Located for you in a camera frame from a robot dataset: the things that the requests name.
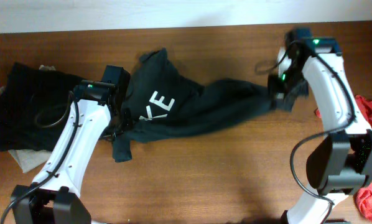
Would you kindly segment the dark green Nike t-shirt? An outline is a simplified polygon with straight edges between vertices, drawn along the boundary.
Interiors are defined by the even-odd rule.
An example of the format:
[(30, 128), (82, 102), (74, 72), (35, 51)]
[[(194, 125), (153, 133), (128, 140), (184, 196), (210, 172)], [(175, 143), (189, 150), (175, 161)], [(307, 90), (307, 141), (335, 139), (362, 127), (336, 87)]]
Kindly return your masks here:
[(274, 110), (291, 111), (293, 99), (280, 100), (269, 87), (222, 79), (201, 85), (181, 76), (166, 49), (139, 58), (122, 108), (131, 127), (116, 135), (115, 162), (131, 160), (131, 141), (147, 143), (186, 138), (230, 128)]

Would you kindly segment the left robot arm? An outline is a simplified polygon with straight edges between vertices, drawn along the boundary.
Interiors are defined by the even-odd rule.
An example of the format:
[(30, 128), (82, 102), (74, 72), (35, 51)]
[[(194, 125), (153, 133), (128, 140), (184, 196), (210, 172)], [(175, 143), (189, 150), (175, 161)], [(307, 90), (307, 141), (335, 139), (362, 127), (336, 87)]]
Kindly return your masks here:
[(108, 65), (100, 81), (83, 80), (70, 92), (65, 127), (42, 170), (29, 186), (15, 186), (9, 212), (16, 223), (93, 224), (80, 200), (83, 177), (100, 139), (113, 140), (131, 127), (122, 107), (131, 76)]

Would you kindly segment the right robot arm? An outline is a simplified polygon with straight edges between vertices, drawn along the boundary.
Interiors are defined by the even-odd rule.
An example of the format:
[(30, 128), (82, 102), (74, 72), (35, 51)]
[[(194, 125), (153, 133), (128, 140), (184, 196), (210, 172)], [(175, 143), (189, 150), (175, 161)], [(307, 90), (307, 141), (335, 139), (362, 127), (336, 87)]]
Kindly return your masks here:
[(372, 127), (362, 115), (345, 75), (344, 60), (333, 37), (313, 37), (308, 28), (286, 33), (285, 46), (268, 78), (269, 94), (290, 110), (298, 96), (312, 91), (323, 124), (321, 133), (299, 141), (323, 141), (306, 162), (308, 185), (292, 173), (303, 194), (281, 223), (328, 223), (333, 208), (372, 181)]

